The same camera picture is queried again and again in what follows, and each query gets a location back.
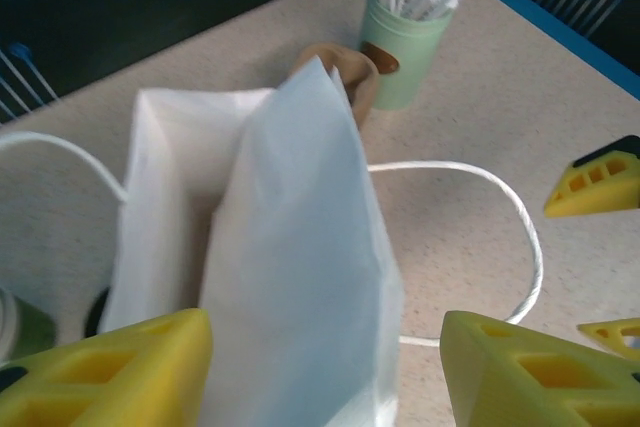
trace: white cord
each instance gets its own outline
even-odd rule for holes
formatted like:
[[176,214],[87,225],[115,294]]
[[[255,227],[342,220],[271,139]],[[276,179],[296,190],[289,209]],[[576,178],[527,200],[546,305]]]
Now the white cord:
[[68,140],[61,139],[55,135],[40,134],[38,132],[11,132],[0,136],[0,150],[7,149],[18,144],[23,144],[25,142],[46,142],[57,145],[58,147],[62,147],[63,149],[76,154],[86,162],[96,172],[96,174],[98,174],[105,184],[107,184],[107,187],[111,189],[113,195],[116,196],[118,201],[121,203],[125,203],[127,201],[127,191],[120,185],[113,174],[109,172],[109,169],[107,169],[102,162],[96,159],[89,152]]
[[[531,244],[531,250],[533,252],[533,279],[531,280],[531,286],[524,300],[515,308],[513,313],[505,319],[505,322],[510,324],[517,324],[525,315],[533,308],[540,295],[542,288],[542,278],[544,276],[544,266],[542,262],[542,248],[540,247],[540,241],[538,240],[538,234],[536,233],[533,221],[527,212],[527,208],[524,202],[518,194],[509,187],[499,177],[495,176],[491,172],[488,172],[475,165],[464,164],[461,162],[447,162],[439,160],[426,160],[426,161],[409,161],[409,162],[392,162],[389,164],[377,164],[370,165],[369,172],[384,172],[386,170],[404,170],[404,169],[453,169],[461,170],[463,172],[469,172],[474,175],[478,175],[488,181],[496,184],[502,191],[507,194],[507,197],[513,202],[516,207],[518,216],[522,220],[527,236],[529,237],[529,243]],[[439,347],[440,338],[422,338],[422,337],[409,337],[400,336],[400,343],[409,345],[419,345],[424,347]]]

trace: brown leather tag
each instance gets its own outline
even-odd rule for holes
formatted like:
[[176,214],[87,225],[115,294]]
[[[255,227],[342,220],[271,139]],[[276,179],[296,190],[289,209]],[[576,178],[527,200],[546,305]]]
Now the brown leather tag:
[[400,68],[400,63],[393,55],[371,42],[363,42],[360,46],[360,52],[373,61],[380,75],[392,74]]

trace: paper bag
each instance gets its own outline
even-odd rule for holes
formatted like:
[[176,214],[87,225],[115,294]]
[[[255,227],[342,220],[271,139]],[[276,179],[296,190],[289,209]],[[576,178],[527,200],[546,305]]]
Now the paper bag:
[[340,79],[315,59],[271,94],[137,109],[103,330],[187,306],[202,279],[199,425],[393,425],[402,285]]

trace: green container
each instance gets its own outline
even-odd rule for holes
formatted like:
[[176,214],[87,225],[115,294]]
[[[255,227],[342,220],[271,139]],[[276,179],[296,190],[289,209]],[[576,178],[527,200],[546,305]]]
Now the green container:
[[451,14],[417,21],[399,17],[378,0],[367,0],[360,32],[360,50],[380,71],[376,109],[407,107],[427,76]]
[[48,350],[55,337],[48,315],[0,288],[0,364]]

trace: speckled countertop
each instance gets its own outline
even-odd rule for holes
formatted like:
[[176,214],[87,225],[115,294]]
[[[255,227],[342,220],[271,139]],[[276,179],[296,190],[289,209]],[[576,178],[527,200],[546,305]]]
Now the speckled countertop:
[[[141,87],[275,86],[300,50],[355,45],[364,0],[277,0],[3,127],[64,137],[120,178]],[[545,220],[566,164],[625,134],[640,105],[498,0],[465,0],[414,105],[375,112],[364,133],[372,163],[449,159],[510,183],[539,229],[546,279],[523,325],[581,341],[574,326],[640,315],[636,212]],[[531,276],[511,204],[494,186],[450,171],[381,173],[376,189],[406,282],[405,333],[437,335],[450,309],[504,317]],[[88,167],[46,145],[0,157],[0,279],[52,314],[60,341],[81,336],[108,284],[117,205]],[[403,346],[397,425],[452,425],[436,349]]]

